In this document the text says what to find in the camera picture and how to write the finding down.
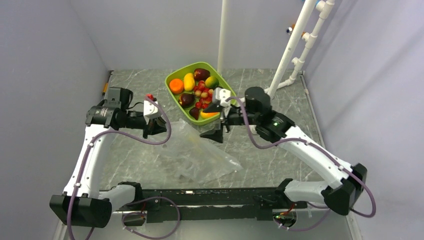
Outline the dark red apple front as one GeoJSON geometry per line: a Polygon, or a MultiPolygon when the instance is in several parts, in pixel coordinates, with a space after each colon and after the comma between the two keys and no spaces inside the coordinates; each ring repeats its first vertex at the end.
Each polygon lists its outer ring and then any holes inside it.
{"type": "Polygon", "coordinates": [[[196,101],[195,96],[192,93],[182,93],[178,98],[178,103],[182,108],[191,107],[196,101]]]}

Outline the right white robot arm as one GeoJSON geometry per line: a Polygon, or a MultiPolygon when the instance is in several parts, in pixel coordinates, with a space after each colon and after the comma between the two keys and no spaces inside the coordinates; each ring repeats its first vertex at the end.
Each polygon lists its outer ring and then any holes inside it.
{"type": "Polygon", "coordinates": [[[214,90],[207,113],[220,113],[220,122],[200,137],[223,142],[223,131],[231,126],[246,126],[248,136],[258,149],[280,147],[292,153],[318,173],[322,181],[286,179],[276,189],[276,203],[287,208],[294,202],[323,204],[331,211],[346,216],[366,192],[371,200],[371,218],[376,213],[376,201],[366,186],[367,168],[339,159],[302,131],[286,115],[272,109],[271,98],[261,87],[245,91],[244,102],[221,87],[214,90]]]}

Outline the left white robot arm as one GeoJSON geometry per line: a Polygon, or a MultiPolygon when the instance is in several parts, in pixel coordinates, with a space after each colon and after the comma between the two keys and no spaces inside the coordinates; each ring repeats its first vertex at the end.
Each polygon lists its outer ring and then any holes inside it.
{"type": "Polygon", "coordinates": [[[67,226],[104,228],[112,212],[123,206],[139,209],[144,203],[140,183],[124,181],[101,193],[100,178],[113,138],[126,136],[152,145],[149,135],[171,133],[171,124],[157,98],[147,94],[143,110],[133,110],[134,93],[111,87],[104,99],[86,114],[85,135],[70,180],[60,195],[52,195],[50,209],[67,226]]]}

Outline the clear plastic bag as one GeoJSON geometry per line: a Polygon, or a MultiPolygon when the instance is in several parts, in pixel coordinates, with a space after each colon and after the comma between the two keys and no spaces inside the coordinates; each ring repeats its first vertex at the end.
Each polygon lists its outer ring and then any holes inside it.
{"type": "Polygon", "coordinates": [[[201,138],[185,120],[172,122],[171,131],[169,140],[153,149],[165,158],[175,177],[204,184],[243,169],[237,158],[201,138]]]}

